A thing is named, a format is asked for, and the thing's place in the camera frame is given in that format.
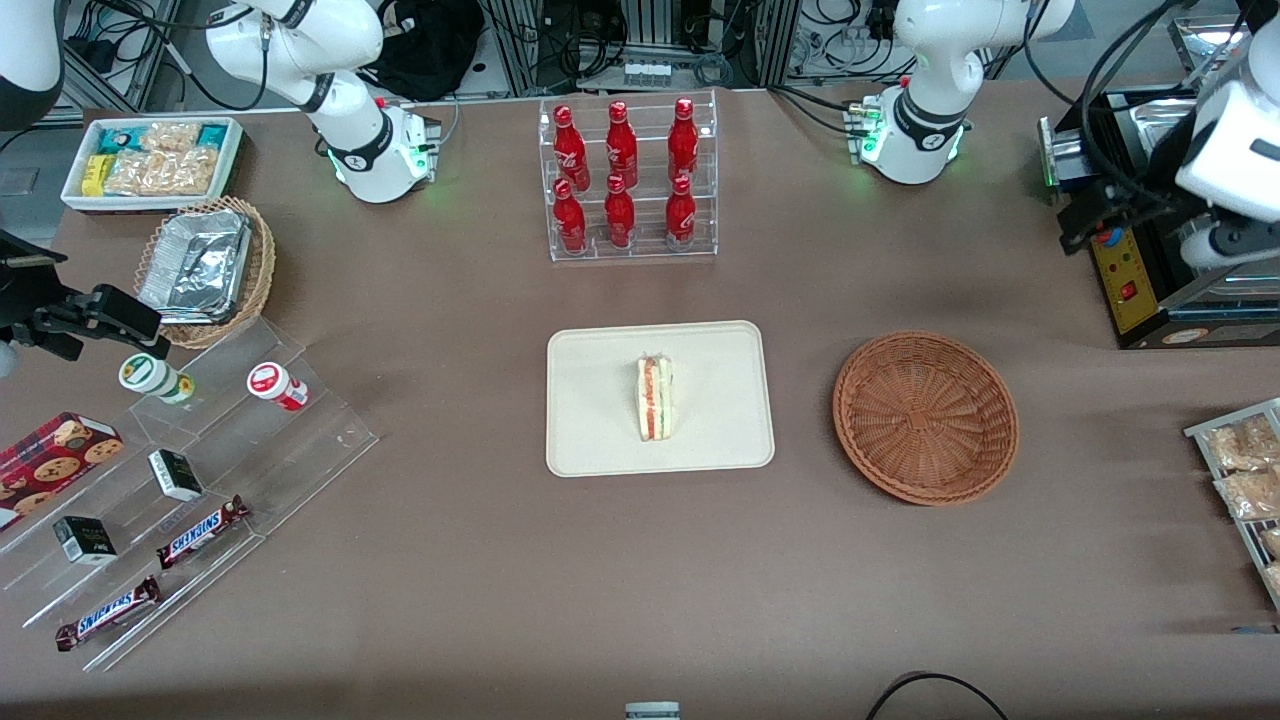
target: wicker basket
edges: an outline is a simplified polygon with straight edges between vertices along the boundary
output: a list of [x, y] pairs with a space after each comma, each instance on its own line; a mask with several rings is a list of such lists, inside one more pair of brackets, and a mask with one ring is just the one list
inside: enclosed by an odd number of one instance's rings
[[[243, 200], [237, 197], [220, 197], [212, 202], [202, 202], [183, 208], [178, 213], [211, 213], [214, 210], [236, 210], [248, 215], [253, 223], [253, 236], [250, 238], [250, 256], [244, 261], [244, 279], [241, 283], [239, 309], [236, 315], [221, 325], [161, 325], [160, 334], [169, 338], [174, 345], [191, 350], [204, 350], [229, 334], [241, 323], [253, 319], [262, 313], [266, 305], [266, 296], [271, 291], [271, 273], [275, 272], [275, 240], [271, 237], [271, 228], [266, 227], [262, 215]], [[137, 295], [142, 290], [142, 281], [151, 268], [151, 255], [156, 249], [156, 238], [160, 237], [160, 228], [151, 233], [151, 241], [142, 251], [142, 261], [133, 273], [133, 292]]]
[[982, 497], [1018, 452], [1004, 380], [977, 352], [933, 333], [891, 333], [854, 351], [836, 378], [832, 413], [854, 465], [918, 505]]

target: brown tablecloth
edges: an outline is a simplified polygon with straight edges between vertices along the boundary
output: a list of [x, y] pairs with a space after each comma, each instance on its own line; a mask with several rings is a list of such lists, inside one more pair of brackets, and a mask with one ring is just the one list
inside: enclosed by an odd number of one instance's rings
[[[385, 439], [110, 673], [0, 596], [4, 717], [607, 719], [669, 698], [689, 720], [844, 719], [919, 669], [1015, 717], [1280, 707], [1280, 639], [1228, 634], [1275, 615], [1180, 433], [1280, 393], [1276, 354], [1114, 348], [1039, 182], [1056, 101], [988, 85], [924, 187], [850, 167], [765, 92], [719, 102], [721, 255], [640, 268], [548, 260], [536, 102], [466, 106], [439, 182], [385, 206], [334, 181], [305, 117], [242, 117], [238, 195], [279, 246], [266, 315]], [[64, 281], [129, 287], [155, 224], [68, 213]], [[547, 470], [554, 332], [722, 319], [763, 332], [771, 465]], [[904, 505], [835, 441], [841, 361], [904, 328], [970, 345], [1018, 402], [1018, 461], [979, 502]], [[0, 443], [123, 411], [125, 354], [24, 351]], [[883, 716], [980, 711], [913, 687]]]

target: white tray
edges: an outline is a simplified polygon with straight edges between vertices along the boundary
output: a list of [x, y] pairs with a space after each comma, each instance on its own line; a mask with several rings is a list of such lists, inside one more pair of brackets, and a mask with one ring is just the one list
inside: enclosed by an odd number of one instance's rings
[[[676, 428], [644, 442], [636, 360], [673, 366]], [[561, 331], [547, 343], [547, 468], [562, 478], [762, 468], [773, 420], [760, 329], [746, 320]]]
[[[218, 150], [218, 164], [214, 165], [214, 177], [209, 182], [209, 191], [204, 195], [161, 195], [147, 197], [114, 195], [90, 197], [81, 193], [81, 181], [84, 179], [84, 168], [88, 165], [90, 156], [97, 151], [104, 133], [120, 128], [146, 126], [156, 120], [227, 126], [227, 136]], [[236, 154], [239, 151], [242, 135], [243, 129], [241, 124], [233, 118], [223, 115], [164, 115], [93, 120], [84, 128], [84, 137], [81, 140], [79, 150], [76, 151], [76, 160], [72, 163], [70, 172], [67, 173], [67, 182], [63, 183], [63, 202], [68, 208], [82, 213], [147, 213], [174, 210], [198, 202], [211, 202], [221, 197], [227, 190], [227, 181], [230, 179], [232, 167], [236, 164]]]

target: red bottle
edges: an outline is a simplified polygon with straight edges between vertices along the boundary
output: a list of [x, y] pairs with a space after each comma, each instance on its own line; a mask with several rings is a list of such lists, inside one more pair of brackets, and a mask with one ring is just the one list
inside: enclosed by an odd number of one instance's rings
[[698, 127], [694, 124], [694, 101], [676, 100], [676, 122], [667, 136], [667, 174], [675, 181], [681, 174], [698, 172]]
[[636, 149], [636, 131], [627, 120], [627, 104], [609, 102], [609, 135], [604, 138], [609, 151], [609, 172], [618, 173], [627, 187], [640, 182], [640, 156]]
[[556, 118], [556, 163], [573, 188], [586, 192], [591, 187], [591, 172], [586, 169], [586, 143], [582, 133], [573, 127], [573, 113], [567, 105], [559, 105], [552, 113]]
[[627, 193], [627, 183], [618, 173], [609, 174], [609, 196], [604, 199], [604, 217], [609, 220], [609, 242], [618, 250], [631, 247], [636, 229], [636, 205]]
[[552, 188], [556, 192], [552, 214], [556, 215], [556, 227], [559, 231], [564, 252], [581, 255], [586, 252], [586, 215], [582, 214], [582, 206], [573, 197], [573, 188], [567, 179], [556, 178], [556, 184]]
[[694, 213], [698, 204], [689, 195], [689, 176], [678, 176], [671, 183], [667, 199], [667, 247], [681, 252], [694, 243]]

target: red cookie box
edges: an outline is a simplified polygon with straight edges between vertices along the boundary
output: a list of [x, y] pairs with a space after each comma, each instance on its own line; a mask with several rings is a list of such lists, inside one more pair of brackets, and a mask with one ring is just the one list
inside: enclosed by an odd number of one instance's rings
[[115, 428], [72, 413], [40, 425], [0, 452], [0, 530], [123, 448]]

